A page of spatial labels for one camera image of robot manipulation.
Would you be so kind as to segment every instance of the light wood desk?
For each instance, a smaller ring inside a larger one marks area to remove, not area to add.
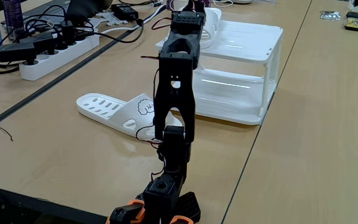
[[[28,11],[35,7],[45,4],[51,0],[30,0],[22,3],[22,10]],[[155,9],[151,9],[148,11],[142,11],[139,13],[139,17],[147,17],[154,13]],[[0,21],[5,20],[4,12],[0,11]],[[134,26],[134,23],[128,23],[128,26]],[[99,29],[106,30],[112,27],[108,27],[104,24],[101,24]],[[6,35],[6,32],[1,27],[2,37]],[[119,37],[121,34],[125,33],[124,30],[119,30],[115,32],[109,33],[109,35],[113,37]],[[75,65],[78,65],[83,60],[87,59],[93,53],[97,52],[108,43],[111,43],[111,39],[107,39],[105,37],[100,38],[100,45],[90,50],[89,52],[85,53],[84,55],[78,57],[77,59],[73,60],[72,62],[56,69],[55,71],[49,73],[48,75],[36,80],[34,82],[23,80],[20,76],[19,72],[14,72],[11,74],[0,75],[0,114],[9,108],[12,108],[18,102],[22,101],[26,97],[30,96],[46,84],[50,83],[52,80],[59,77],[61,74],[65,73],[69,69],[73,68]]]
[[[358,223],[358,32],[313,0],[225,224]]]
[[[274,15],[268,24],[284,27],[282,58],[287,58],[309,3],[286,0],[276,5],[233,6],[223,9],[223,19],[240,13],[237,21],[248,22],[244,14],[260,11],[260,20],[268,23],[265,15]],[[299,15],[289,14],[288,7],[296,8]],[[159,17],[169,15],[165,11]],[[143,92],[151,95],[158,62],[140,56],[157,55],[154,45],[168,32],[151,31],[151,25],[146,25],[138,42],[117,44],[1,123],[15,141],[0,131],[0,188],[104,216],[143,191],[149,172],[162,165],[155,150],[80,115],[75,101],[91,92],[125,101]],[[247,69],[210,59],[204,59],[204,65]],[[201,223],[221,223],[258,129],[208,118],[196,120],[182,192],[196,193]]]

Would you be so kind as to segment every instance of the black power adapter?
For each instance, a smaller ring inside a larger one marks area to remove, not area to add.
[[[21,39],[20,43],[33,43],[36,54],[41,54],[46,50],[50,55],[55,53],[55,40],[53,39],[52,34],[49,32],[43,32],[34,37]]]
[[[139,13],[128,4],[113,4],[111,11],[120,20],[135,21],[139,18]]]
[[[25,65],[35,65],[37,55],[33,43],[18,43],[2,45],[0,48],[0,62],[15,62],[25,60]]]
[[[63,21],[60,23],[62,27],[63,40],[67,45],[75,44],[75,32],[74,26],[71,21]]]

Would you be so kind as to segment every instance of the black robotic arm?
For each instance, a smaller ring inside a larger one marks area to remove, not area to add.
[[[172,12],[171,31],[159,54],[160,75],[154,99],[155,137],[159,159],[165,161],[163,174],[151,181],[129,205],[116,208],[110,224],[192,224],[201,211],[195,194],[180,197],[195,136],[193,70],[200,58],[200,39],[206,14],[202,2],[189,0],[180,12]],[[166,126],[165,118],[177,108],[184,127]]]

